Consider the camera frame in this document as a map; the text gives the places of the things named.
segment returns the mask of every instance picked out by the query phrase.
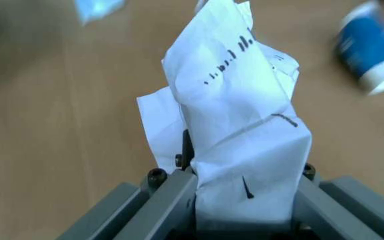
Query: blue and white cup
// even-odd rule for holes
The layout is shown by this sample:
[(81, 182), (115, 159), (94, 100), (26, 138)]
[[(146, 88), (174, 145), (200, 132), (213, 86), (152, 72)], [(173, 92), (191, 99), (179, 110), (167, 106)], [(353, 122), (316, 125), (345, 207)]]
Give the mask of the blue and white cup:
[(361, 4), (343, 19), (337, 50), (370, 95), (384, 91), (384, 22), (376, 1)]

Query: table surface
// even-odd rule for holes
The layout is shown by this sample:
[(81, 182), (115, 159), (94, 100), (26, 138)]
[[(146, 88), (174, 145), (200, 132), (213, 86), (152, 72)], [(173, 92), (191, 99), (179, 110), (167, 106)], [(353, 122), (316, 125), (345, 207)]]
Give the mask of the table surface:
[[(366, 96), (333, 54), (360, 2), (251, 6), (256, 37), (300, 64), (293, 103), (313, 134), (309, 161), (384, 195), (384, 93)], [(195, 3), (130, 0), (82, 27), (73, 0), (0, 0), (0, 239), (53, 239), (155, 166), (136, 97), (167, 85), (160, 61)]]

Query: black screw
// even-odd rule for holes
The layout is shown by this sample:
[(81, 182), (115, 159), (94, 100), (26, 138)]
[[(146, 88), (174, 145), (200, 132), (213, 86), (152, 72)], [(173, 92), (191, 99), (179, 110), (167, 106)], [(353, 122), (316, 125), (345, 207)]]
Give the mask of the black screw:
[(303, 169), (303, 175), (307, 177), (309, 180), (313, 181), (315, 177), (315, 167), (312, 166), (310, 163), (306, 163)]
[(147, 174), (147, 184), (153, 189), (159, 188), (166, 179), (167, 173), (161, 168), (154, 168)]
[(175, 166), (178, 168), (182, 167), (182, 155), (181, 154), (175, 155)]

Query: black ink marks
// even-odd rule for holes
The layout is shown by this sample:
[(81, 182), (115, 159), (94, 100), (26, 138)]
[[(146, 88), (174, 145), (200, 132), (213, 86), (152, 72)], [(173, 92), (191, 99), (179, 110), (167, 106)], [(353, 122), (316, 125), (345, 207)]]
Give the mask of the black ink marks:
[(253, 37), (253, 39), (256, 40), (256, 37), (255, 37), (255, 35), (252, 33), (252, 30), (251, 30), (249, 27), (247, 27), (247, 30), (250, 32), (250, 34), (251, 34), (251, 36)]
[(244, 52), (244, 47), (243, 47), (243, 45), (240, 43), (240, 42), (238, 42), (238, 45), (239, 45), (239, 47), (241, 48), (241, 51), (243, 51)]
[(220, 70), (220, 72), (223, 72), (226, 69), (226, 67), (223, 65), (220, 65), (217, 68)]
[(239, 38), (241, 39), (242, 44), (244, 44), (246, 48), (249, 48), (249, 44), (247, 43), (246, 39), (243, 36), (239, 36)]
[(245, 193), (247, 194), (248, 199), (252, 199), (255, 196), (250, 192), (249, 187), (247, 186), (246, 179), (242, 176), (242, 183), (244, 184)]
[(277, 58), (278, 60), (284, 60), (284, 58), (282, 56), (278, 56), (278, 55), (275, 55), (275, 58)]
[[(247, 29), (250, 32), (252, 39), (247, 40), (245, 37), (239, 36), (240, 41), (238, 42), (238, 46), (239, 46), (239, 48), (241, 48), (242, 52), (247, 51), (249, 49), (249, 46), (252, 45), (254, 43), (254, 41), (256, 40), (255, 37), (253, 36), (253, 33), (251, 32), (250, 28), (247, 28)], [(227, 49), (227, 52), (230, 54), (230, 57), (223, 60), (223, 64), (216, 66), (216, 68), (221, 73), (223, 73), (225, 70), (227, 70), (228, 67), (231, 65), (231, 62), (234, 62), (234, 60), (237, 59), (237, 55), (234, 53), (234, 51)], [(217, 74), (217, 72), (209, 73), (209, 75), (212, 79), (216, 79), (216, 77), (219, 76)]]
[(280, 114), (280, 113), (274, 113), (274, 114), (271, 114), (271, 115), (272, 115), (272, 116), (275, 116), (275, 117), (280, 117), (280, 118), (286, 120), (286, 121), (289, 122), (291, 125), (293, 125), (295, 128), (298, 127), (298, 124), (297, 124), (297, 123), (295, 123), (293, 120), (291, 120), (290, 118), (288, 118), (288, 117), (286, 117), (286, 116), (284, 116), (284, 115), (282, 115), (282, 114)]
[(246, 49), (249, 48), (249, 44), (253, 44), (253, 40), (249, 39), (248, 41), (243, 37), (243, 36), (239, 36), (239, 38), (241, 39), (241, 42), (238, 42), (238, 45), (239, 47), (241, 48), (241, 51), (245, 51)]
[(235, 55), (235, 53), (233, 51), (227, 50), (227, 52), (230, 53), (230, 55), (232, 56), (233, 59), (237, 58), (237, 56)]

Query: crumpled paper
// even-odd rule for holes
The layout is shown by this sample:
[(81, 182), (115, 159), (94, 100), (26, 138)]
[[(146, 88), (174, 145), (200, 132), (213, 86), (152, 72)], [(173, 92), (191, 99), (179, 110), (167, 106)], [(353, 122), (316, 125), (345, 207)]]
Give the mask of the crumpled paper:
[(169, 88), (137, 98), (161, 168), (189, 130), (199, 230), (288, 229), (311, 147), (290, 103), (299, 65), (254, 39), (251, 16), (248, 2), (208, 1), (162, 61)]

